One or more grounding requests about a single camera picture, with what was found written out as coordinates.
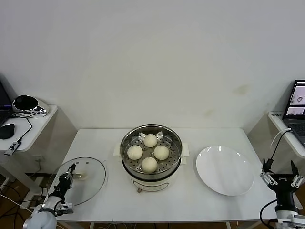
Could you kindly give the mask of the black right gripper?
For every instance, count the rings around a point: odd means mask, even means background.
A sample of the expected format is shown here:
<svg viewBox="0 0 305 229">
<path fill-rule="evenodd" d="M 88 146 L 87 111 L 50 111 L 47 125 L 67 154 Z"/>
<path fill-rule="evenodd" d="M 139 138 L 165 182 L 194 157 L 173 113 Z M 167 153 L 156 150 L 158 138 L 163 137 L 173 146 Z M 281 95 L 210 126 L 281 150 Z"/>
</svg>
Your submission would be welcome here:
<svg viewBox="0 0 305 229">
<path fill-rule="evenodd" d="M 291 160 L 292 175 L 273 175 L 271 172 L 272 159 L 263 159 L 260 178 L 269 185 L 269 188 L 276 194 L 277 205 L 275 211 L 287 210 L 298 211 L 293 199 L 293 193 L 300 188 L 304 177 L 299 175 L 298 168 Z"/>
</svg>

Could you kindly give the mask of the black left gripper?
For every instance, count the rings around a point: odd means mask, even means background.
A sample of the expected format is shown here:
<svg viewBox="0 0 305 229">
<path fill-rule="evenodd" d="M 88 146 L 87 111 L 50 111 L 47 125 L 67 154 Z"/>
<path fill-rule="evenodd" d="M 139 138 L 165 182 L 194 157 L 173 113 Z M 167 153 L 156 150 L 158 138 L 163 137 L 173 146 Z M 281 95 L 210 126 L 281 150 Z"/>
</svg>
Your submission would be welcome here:
<svg viewBox="0 0 305 229">
<path fill-rule="evenodd" d="M 72 164 L 68 173 L 64 173 L 59 176 L 59 182 L 54 186 L 54 195 L 55 196 L 65 196 L 66 192 L 71 189 L 71 185 L 73 183 L 73 172 L 76 168 L 76 164 Z"/>
</svg>

